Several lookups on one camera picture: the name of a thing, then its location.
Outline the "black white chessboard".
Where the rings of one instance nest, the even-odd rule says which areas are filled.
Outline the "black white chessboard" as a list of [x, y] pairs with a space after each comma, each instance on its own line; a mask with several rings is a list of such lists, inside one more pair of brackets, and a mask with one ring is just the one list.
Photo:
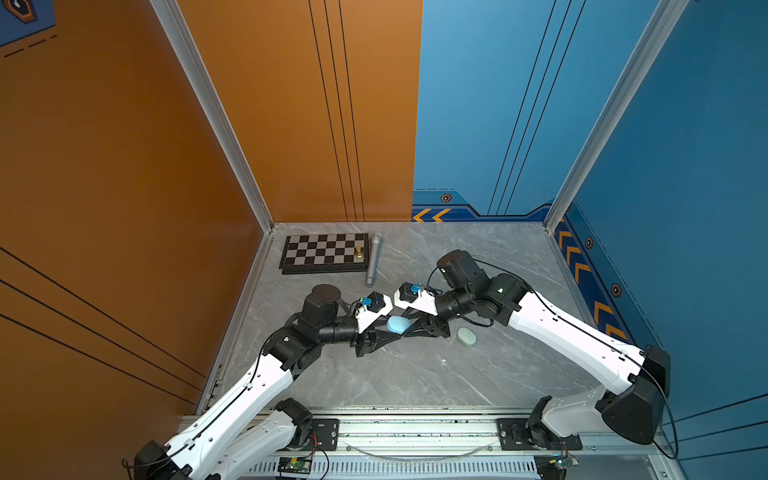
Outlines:
[[[289, 235], [280, 259], [283, 275], [349, 273], [366, 271], [369, 261], [368, 233]], [[364, 247], [364, 258], [355, 247]]]

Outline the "silver microphone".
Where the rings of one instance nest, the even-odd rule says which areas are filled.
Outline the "silver microphone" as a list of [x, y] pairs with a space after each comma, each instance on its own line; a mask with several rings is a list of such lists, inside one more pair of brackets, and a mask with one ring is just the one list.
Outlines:
[[373, 287], [375, 284], [378, 263], [383, 244], [383, 237], [380, 234], [374, 234], [369, 244], [369, 261], [366, 270], [365, 285]]

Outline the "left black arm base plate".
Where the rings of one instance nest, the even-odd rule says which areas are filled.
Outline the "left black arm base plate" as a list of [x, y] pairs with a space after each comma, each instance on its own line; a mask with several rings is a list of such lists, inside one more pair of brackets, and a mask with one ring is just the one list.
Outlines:
[[333, 452], [337, 449], [339, 440], [340, 420], [338, 418], [312, 419], [299, 426], [290, 441], [280, 450], [307, 451], [322, 449]]

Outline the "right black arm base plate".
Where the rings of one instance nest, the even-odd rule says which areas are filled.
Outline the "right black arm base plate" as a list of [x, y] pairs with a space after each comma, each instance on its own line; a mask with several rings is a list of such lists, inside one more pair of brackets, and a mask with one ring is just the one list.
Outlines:
[[503, 451], [583, 449], [577, 434], [558, 437], [543, 424], [529, 427], [527, 420], [522, 418], [499, 418], [496, 420], [496, 428]]

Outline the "right green circuit board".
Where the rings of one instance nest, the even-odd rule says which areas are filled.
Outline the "right green circuit board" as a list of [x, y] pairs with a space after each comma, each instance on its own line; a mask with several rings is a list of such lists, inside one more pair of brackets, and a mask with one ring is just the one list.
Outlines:
[[555, 456], [548, 462], [548, 464], [557, 470], [566, 470], [578, 466], [580, 461], [574, 456]]

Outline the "aluminium front rail frame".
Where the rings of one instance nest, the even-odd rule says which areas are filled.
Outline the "aluminium front rail frame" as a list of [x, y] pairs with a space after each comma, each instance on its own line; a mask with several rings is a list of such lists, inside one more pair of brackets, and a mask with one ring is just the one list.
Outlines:
[[[260, 426], [275, 409], [247, 426]], [[312, 457], [308, 479], [682, 479], [679, 463], [654, 446], [632, 444], [610, 433], [578, 435], [579, 451], [503, 451], [496, 420], [522, 418], [513, 410], [376, 410], [310, 412], [311, 420], [340, 420], [337, 449], [276, 450], [240, 477], [277, 479], [280, 457]], [[580, 464], [552, 468], [555, 456], [574, 456]]]

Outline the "blue earbud charging case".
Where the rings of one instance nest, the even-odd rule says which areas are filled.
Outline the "blue earbud charging case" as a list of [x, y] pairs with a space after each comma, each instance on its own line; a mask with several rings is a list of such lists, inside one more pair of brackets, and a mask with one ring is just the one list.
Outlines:
[[404, 334], [412, 325], [412, 320], [402, 316], [390, 316], [386, 322], [389, 332], [398, 335]]

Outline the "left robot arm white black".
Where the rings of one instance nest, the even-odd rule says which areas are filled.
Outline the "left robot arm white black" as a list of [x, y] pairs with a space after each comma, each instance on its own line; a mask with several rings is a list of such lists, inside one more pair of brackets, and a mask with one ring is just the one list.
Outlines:
[[133, 462], [123, 464], [129, 478], [236, 479], [272, 452], [303, 444], [311, 414], [292, 399], [260, 426], [247, 426], [320, 357], [324, 345], [363, 346], [377, 320], [418, 297], [417, 287], [404, 284], [393, 296], [372, 292], [346, 304], [335, 286], [314, 287], [301, 311], [268, 337], [253, 365], [210, 410], [165, 444], [147, 443]]

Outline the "right aluminium corner post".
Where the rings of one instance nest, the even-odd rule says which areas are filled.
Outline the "right aluminium corner post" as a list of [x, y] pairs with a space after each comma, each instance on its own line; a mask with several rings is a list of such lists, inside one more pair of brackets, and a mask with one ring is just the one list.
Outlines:
[[546, 233], [552, 234], [565, 216], [688, 4], [688, 0], [657, 3], [555, 197], [543, 222]]

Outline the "left green circuit board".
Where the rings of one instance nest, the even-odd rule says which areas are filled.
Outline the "left green circuit board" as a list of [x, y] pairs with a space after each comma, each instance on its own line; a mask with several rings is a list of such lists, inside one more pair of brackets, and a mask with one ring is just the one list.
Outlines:
[[313, 473], [313, 458], [280, 457], [276, 467], [277, 479], [308, 479]]

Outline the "green circuit board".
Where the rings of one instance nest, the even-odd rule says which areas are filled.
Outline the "green circuit board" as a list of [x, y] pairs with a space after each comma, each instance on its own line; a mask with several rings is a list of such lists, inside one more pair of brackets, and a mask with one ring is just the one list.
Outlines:
[[555, 456], [548, 462], [548, 464], [557, 470], [566, 470], [578, 466], [580, 461], [574, 456]]
[[308, 479], [313, 473], [313, 458], [280, 457], [276, 467], [277, 479]]

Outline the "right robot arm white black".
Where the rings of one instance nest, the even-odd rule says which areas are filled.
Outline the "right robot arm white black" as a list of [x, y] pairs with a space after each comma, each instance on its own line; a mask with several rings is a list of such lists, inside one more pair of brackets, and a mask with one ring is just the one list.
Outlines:
[[544, 343], [597, 381], [590, 391], [537, 402], [523, 428], [525, 442], [533, 447], [564, 450], [569, 437], [601, 432], [655, 445], [663, 421], [673, 417], [669, 354], [654, 345], [640, 348], [612, 338], [548, 301], [521, 276], [506, 269], [488, 276], [487, 265], [454, 250], [435, 267], [448, 290], [405, 282], [394, 304], [415, 314], [417, 326], [443, 328], [475, 313]]

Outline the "aluminium corner post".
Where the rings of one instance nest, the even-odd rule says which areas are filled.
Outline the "aluminium corner post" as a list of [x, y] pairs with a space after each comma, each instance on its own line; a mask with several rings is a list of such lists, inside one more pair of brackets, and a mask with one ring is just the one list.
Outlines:
[[271, 234], [274, 221], [179, 3], [151, 0], [150, 4], [255, 218]]
[[552, 234], [565, 216], [688, 4], [688, 0], [657, 3], [555, 197], [543, 222], [546, 233]]

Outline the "green earbud charging case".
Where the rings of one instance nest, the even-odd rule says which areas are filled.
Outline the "green earbud charging case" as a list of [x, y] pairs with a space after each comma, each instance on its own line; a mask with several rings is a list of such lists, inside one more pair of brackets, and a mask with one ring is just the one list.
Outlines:
[[474, 346], [477, 343], [476, 334], [466, 327], [461, 327], [457, 331], [458, 340], [466, 346]]

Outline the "left aluminium corner post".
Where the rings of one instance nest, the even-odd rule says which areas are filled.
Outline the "left aluminium corner post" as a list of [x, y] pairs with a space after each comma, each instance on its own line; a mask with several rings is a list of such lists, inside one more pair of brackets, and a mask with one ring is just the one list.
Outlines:
[[271, 234], [274, 221], [179, 3], [151, 0], [150, 4], [255, 218]]

